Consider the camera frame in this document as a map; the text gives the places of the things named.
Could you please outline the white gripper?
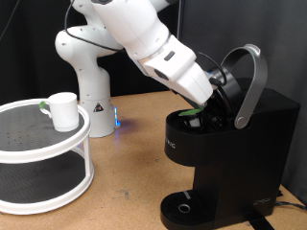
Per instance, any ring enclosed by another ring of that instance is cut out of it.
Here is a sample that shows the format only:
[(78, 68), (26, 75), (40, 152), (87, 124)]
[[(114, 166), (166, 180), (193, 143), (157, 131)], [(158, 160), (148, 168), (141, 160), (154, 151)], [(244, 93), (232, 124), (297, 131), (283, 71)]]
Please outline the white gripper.
[(182, 96), (188, 98), (186, 101), (194, 108), (205, 109), (207, 100), (213, 94), (213, 87), (205, 72), (194, 62), (175, 81), (174, 89)]

